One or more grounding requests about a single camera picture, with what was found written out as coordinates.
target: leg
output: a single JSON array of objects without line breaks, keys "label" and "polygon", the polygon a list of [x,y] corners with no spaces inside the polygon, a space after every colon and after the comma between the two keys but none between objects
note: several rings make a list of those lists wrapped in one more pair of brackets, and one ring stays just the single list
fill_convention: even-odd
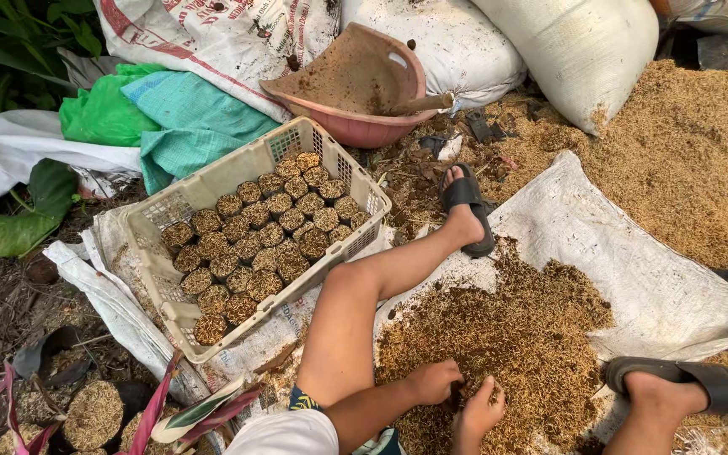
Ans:
[{"label": "leg", "polygon": [[[446,176],[448,184],[462,175],[455,168]],[[450,253],[483,236],[470,207],[454,206],[445,224],[428,236],[333,268],[316,302],[297,386],[322,407],[373,387],[375,305],[412,289]]]},{"label": "leg", "polygon": [[709,404],[707,393],[695,382],[675,384],[645,372],[630,372],[624,381],[631,394],[631,413],[604,455],[667,455],[681,420]]}]

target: green cloth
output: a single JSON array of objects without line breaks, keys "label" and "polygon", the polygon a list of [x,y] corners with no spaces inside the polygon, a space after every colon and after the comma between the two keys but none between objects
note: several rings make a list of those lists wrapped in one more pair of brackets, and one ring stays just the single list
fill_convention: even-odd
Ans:
[{"label": "green cloth", "polygon": [[58,112],[64,139],[139,147],[142,131],[159,131],[161,127],[131,104],[120,88],[162,70],[165,67],[155,64],[117,65],[117,74],[97,79],[91,92],[81,88],[77,98],[64,98]]},{"label": "green cloth", "polygon": [[122,93],[163,128],[142,133],[140,164],[148,194],[280,125],[190,72],[159,71]]}]

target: plastic basket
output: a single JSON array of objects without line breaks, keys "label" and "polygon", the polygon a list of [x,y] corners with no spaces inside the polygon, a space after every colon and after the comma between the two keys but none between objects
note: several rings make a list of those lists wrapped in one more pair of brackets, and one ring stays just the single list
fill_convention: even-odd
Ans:
[{"label": "plastic basket", "polygon": [[[343,241],[330,245],[325,255],[293,283],[260,302],[257,312],[219,343],[201,346],[193,336],[201,311],[195,297],[181,291],[179,282],[184,274],[173,268],[173,256],[160,239],[162,230],[174,222],[189,220],[200,209],[215,208],[222,195],[235,193],[239,184],[257,181],[258,176],[274,171],[281,160],[303,151],[314,151],[322,157],[322,165],[333,178],[346,183],[359,208],[370,214],[369,220]],[[150,299],[187,359],[201,364],[220,350],[240,343],[272,311],[296,301],[321,283],[333,266],[372,242],[390,209],[389,198],[345,149],[319,124],[297,118],[138,202],[127,210],[126,226],[128,244],[140,259],[140,274]]]}]

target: foot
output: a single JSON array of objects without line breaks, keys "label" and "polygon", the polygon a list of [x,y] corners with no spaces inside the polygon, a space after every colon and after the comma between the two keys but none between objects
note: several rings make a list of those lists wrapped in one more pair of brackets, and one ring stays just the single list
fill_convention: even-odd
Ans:
[{"label": "foot", "polygon": [[646,372],[630,372],[623,378],[634,407],[647,407],[658,414],[682,419],[702,412],[709,406],[709,397],[697,382],[676,384]]},{"label": "foot", "polygon": [[[446,171],[443,177],[442,189],[445,190],[456,179],[464,178],[460,166],[454,166]],[[448,211],[448,220],[445,226],[456,229],[458,236],[462,239],[463,245],[477,243],[484,238],[484,228],[479,219],[471,212],[469,204],[459,204],[451,207]]]}]

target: green plastic bag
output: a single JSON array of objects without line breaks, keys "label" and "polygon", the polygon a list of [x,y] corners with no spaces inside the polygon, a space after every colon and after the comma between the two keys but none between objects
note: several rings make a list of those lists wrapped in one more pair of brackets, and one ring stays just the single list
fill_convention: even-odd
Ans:
[{"label": "green plastic bag", "polygon": [[78,89],[77,98],[64,98],[58,115],[64,139],[102,146],[139,147],[142,131],[162,129],[126,98],[120,88],[163,71],[155,64],[117,65],[116,75],[103,76],[91,93]]}]

